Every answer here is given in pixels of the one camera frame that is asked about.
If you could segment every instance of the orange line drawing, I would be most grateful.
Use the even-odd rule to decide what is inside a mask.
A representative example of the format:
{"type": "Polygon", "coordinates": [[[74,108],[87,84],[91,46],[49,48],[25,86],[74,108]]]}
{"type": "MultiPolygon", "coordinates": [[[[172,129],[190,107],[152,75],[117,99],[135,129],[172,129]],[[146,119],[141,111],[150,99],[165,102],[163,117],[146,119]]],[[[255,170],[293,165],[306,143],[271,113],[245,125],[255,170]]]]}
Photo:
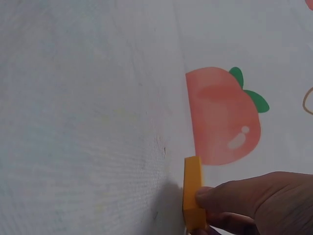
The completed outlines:
{"type": "Polygon", "coordinates": [[[310,95],[310,93],[313,92],[313,87],[311,89],[308,90],[308,92],[305,94],[304,98],[303,98],[303,102],[302,102],[302,107],[304,109],[305,112],[307,112],[308,114],[311,114],[313,115],[313,111],[310,111],[306,106],[306,102],[307,102],[307,99],[310,95]]]}

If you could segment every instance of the green leaf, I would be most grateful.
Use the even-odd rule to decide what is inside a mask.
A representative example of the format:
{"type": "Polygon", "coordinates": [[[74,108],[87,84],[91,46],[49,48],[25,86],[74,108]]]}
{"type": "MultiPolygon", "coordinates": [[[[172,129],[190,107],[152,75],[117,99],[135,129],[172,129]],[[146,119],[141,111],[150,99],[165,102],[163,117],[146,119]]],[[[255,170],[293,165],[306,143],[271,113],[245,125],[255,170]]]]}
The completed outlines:
{"type": "Polygon", "coordinates": [[[239,83],[240,87],[243,88],[244,87],[244,77],[243,77],[243,73],[241,72],[240,68],[233,67],[229,71],[229,73],[235,77],[235,79],[239,83]]]}
{"type": "Polygon", "coordinates": [[[265,113],[269,110],[269,105],[262,96],[249,90],[244,90],[244,92],[250,96],[259,113],[265,113]]]}

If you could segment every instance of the textured wall surface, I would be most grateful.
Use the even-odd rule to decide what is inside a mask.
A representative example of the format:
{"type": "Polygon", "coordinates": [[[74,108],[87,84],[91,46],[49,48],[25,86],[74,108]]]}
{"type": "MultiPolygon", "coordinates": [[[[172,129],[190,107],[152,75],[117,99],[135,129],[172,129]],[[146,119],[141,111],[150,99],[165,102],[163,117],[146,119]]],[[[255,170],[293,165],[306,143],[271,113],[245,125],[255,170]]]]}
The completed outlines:
{"type": "Polygon", "coordinates": [[[0,234],[182,234],[194,147],[171,1],[0,6],[0,234]]]}

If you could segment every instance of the red fruit print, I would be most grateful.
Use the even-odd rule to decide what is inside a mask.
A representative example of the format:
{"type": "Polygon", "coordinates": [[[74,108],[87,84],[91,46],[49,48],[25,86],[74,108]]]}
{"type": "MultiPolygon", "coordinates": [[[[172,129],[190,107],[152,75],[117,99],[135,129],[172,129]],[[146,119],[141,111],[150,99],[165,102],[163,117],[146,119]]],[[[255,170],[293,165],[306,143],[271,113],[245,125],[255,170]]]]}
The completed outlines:
{"type": "Polygon", "coordinates": [[[239,68],[209,67],[186,74],[196,155],[223,165],[249,154],[261,136],[259,113],[269,110],[257,93],[243,90],[239,68]]]}
{"type": "Polygon", "coordinates": [[[313,0],[305,0],[305,2],[308,5],[309,9],[313,11],[313,0]]]}

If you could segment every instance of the finger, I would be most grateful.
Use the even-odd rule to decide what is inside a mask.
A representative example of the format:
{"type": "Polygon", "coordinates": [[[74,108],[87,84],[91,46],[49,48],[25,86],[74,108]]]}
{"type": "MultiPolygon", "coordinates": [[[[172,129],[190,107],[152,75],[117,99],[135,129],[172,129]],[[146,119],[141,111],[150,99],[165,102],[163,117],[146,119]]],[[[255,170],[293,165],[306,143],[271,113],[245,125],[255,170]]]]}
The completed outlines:
{"type": "Polygon", "coordinates": [[[208,227],[207,230],[196,230],[191,233],[191,235],[221,235],[215,229],[208,227]]]}
{"type": "Polygon", "coordinates": [[[258,234],[254,220],[250,217],[238,214],[227,212],[222,214],[209,214],[207,216],[207,222],[213,227],[223,229],[236,235],[258,234]]]}
{"type": "Polygon", "coordinates": [[[258,208],[301,174],[275,172],[246,180],[231,181],[216,188],[202,188],[196,195],[199,206],[209,212],[232,212],[255,217],[258,208]]]}

